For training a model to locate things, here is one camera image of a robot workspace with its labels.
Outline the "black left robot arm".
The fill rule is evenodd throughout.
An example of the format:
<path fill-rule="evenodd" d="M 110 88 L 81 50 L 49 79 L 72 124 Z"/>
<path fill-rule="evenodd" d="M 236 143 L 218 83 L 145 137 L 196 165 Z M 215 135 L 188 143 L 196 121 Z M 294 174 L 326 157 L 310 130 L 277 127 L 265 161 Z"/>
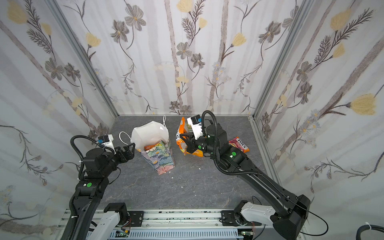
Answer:
<path fill-rule="evenodd" d="M 97 148 L 89 150 L 84 156 L 75 144 L 75 140 L 80 138 L 93 142 Z M 79 182 L 69 201 L 71 215 L 62 239 L 84 240 L 96 209 L 110 184 L 109 175 L 116 171 L 120 164 L 134 158 L 136 145 L 131 143 L 123 148 L 112 149 L 84 135 L 73 136 L 70 144 L 80 157 L 81 166 L 78 174 Z"/>

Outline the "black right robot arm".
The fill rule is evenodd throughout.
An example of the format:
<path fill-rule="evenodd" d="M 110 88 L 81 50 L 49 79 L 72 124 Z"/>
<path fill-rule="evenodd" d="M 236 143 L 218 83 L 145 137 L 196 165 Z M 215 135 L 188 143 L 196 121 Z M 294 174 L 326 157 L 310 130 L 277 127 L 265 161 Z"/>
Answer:
<path fill-rule="evenodd" d="M 193 154 L 201 151 L 213 160 L 224 175 L 236 176 L 256 190 L 268 205 L 256 205 L 241 201 L 230 217 L 222 216 L 224 226 L 262 224 L 272 226 L 286 240 L 295 240 L 311 214 L 311 201 L 305 195 L 297 196 L 263 173 L 239 148 L 230 145 L 227 133 L 211 111 L 187 119 L 192 132 L 180 133 L 186 145 L 185 151 Z"/>

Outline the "floral paper gift bag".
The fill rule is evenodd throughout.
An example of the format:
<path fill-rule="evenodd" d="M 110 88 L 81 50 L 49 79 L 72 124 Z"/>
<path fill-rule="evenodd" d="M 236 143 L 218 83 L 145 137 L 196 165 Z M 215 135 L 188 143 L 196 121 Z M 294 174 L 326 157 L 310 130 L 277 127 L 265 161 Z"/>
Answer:
<path fill-rule="evenodd" d="M 126 135 L 130 139 L 130 143 L 135 145 L 135 149 L 158 175 L 162 175 L 175 167 L 166 118 L 166 116 L 163 116 L 161 123 L 151 121 L 136 127 L 131 135 L 124 131 L 119 133 L 120 141 L 128 145 L 122 140 L 122 134 Z"/>

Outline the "yellow mango snack bag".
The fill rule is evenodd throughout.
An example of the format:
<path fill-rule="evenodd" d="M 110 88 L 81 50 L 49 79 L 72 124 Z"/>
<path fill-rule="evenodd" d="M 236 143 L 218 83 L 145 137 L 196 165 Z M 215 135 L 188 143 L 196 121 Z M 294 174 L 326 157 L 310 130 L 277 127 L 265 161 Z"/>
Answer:
<path fill-rule="evenodd" d="M 187 134 L 187 133 L 191 133 L 192 136 L 194 137 L 193 127 L 188 123 L 185 117 L 182 117 L 182 120 L 180 122 L 178 131 L 176 134 L 176 142 L 184 155 L 190 154 L 187 152 L 187 144 L 184 142 L 183 138 L 181 137 L 181 134 Z"/>

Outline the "orange snack bag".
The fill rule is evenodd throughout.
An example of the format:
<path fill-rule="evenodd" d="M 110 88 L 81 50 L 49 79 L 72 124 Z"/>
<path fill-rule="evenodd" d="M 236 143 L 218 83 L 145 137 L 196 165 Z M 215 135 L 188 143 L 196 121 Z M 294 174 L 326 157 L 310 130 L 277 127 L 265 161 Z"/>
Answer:
<path fill-rule="evenodd" d="M 158 145 L 159 145 L 159 143 L 154 144 L 154 145 L 150 145 L 150 146 L 145 146 L 145 151 L 154 151 Z"/>

